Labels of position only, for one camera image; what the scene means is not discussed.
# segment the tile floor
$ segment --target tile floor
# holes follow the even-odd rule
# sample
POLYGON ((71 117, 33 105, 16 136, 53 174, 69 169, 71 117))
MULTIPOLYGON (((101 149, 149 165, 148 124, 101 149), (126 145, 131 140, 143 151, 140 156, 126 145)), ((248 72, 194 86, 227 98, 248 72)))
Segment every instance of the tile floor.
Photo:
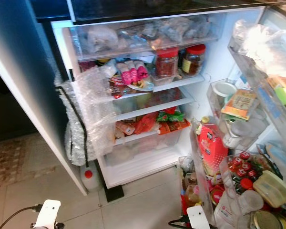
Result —
MULTIPOLYGON (((104 190, 83 196, 62 167, 55 172, 0 188, 0 224, 20 208, 61 201, 57 221, 66 229, 168 229, 181 213, 175 167, 123 186, 125 197, 107 203, 104 190)), ((37 213, 25 211, 4 229, 29 228, 37 213)))

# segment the jar of sauce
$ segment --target jar of sauce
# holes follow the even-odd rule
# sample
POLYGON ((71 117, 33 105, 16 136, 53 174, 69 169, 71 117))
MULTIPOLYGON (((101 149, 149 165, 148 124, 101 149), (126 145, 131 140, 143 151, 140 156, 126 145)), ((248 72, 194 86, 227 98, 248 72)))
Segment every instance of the jar of sauce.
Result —
POLYGON ((177 47, 157 51, 156 75, 158 78, 171 77, 177 74, 178 51, 177 47))
POLYGON ((182 61, 182 72, 187 76, 196 76, 204 63, 205 45, 188 47, 182 61))

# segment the bubble wrap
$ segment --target bubble wrap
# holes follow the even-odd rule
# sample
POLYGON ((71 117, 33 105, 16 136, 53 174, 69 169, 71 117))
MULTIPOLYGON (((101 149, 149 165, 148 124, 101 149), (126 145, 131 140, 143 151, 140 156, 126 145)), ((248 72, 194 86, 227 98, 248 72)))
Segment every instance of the bubble wrap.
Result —
MULTIPOLYGON (((56 86, 61 86, 67 96, 70 98, 72 103, 74 104, 77 112, 79 113, 81 119, 82 114, 79 109, 79 105, 77 103, 73 88, 69 81, 66 81, 60 85, 56 84, 56 86)), ((69 100, 66 98, 65 94, 60 93, 60 98, 63 104, 66 106, 66 112, 69 119, 69 122, 66 126, 65 132, 65 150, 69 160, 71 160, 72 164, 76 166, 82 166, 85 164, 85 151, 84 151, 84 134, 82 125, 75 114, 72 106, 70 105, 69 100)), ((94 149, 89 140, 87 140, 87 156, 88 161, 94 160, 96 158, 94 149)))
POLYGON ((108 92, 109 82, 98 67, 77 76, 71 83, 95 156, 112 151, 115 133, 115 111, 108 92))

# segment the red cap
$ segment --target red cap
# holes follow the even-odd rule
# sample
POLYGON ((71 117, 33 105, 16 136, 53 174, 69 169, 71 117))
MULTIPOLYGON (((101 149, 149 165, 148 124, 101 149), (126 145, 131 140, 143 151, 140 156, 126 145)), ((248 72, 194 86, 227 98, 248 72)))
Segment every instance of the red cap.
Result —
POLYGON ((159 49, 157 55, 161 58, 172 58, 178 55, 179 48, 159 49))
POLYGON ((252 188, 252 181, 248 178, 244 178, 240 181, 240 185, 244 188, 244 189, 250 189, 252 188))
POLYGON ((85 171, 85 177, 91 178, 93 176, 93 173, 90 170, 85 171))
POLYGON ((236 173, 240 177, 243 177, 247 174, 247 172, 243 168, 239 168, 236 173))
POLYGON ((194 45, 194 46, 188 47, 186 49, 186 52, 189 54, 193 54, 193 55, 203 54, 205 52, 205 45, 199 44, 199 45, 194 45))
POLYGON ((243 159, 243 160, 248 160, 249 157, 250 157, 250 154, 249 154, 248 152, 246 152, 246 151, 243 151, 243 152, 240 153, 239 156, 240 156, 240 158, 243 159))
POLYGON ((248 162, 244 162, 244 163, 242 164, 242 168, 243 168, 244 170, 248 171, 248 170, 252 169, 252 165, 251 165, 250 163, 248 163, 248 162))
POLYGON ((255 170, 251 170, 248 172, 248 176, 250 177, 255 177, 256 176, 256 171, 255 170))
POLYGON ((241 165, 242 164, 242 159, 238 156, 236 156, 234 159, 233 159, 233 165, 235 166, 238 166, 238 165, 241 165))
POLYGON ((214 189, 214 191, 212 192, 212 200, 218 204, 220 201, 221 196, 223 195, 223 191, 219 190, 219 189, 214 189))

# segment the green package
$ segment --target green package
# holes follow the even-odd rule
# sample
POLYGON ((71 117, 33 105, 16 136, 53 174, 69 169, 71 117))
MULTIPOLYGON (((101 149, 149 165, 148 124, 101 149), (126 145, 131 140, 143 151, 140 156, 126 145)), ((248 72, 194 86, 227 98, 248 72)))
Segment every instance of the green package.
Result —
POLYGON ((168 115, 164 111, 160 111, 157 117, 157 122, 166 122, 168 120, 168 115))
POLYGON ((183 122, 184 121, 184 113, 179 111, 175 111, 174 114, 168 114, 168 120, 171 122, 183 122))

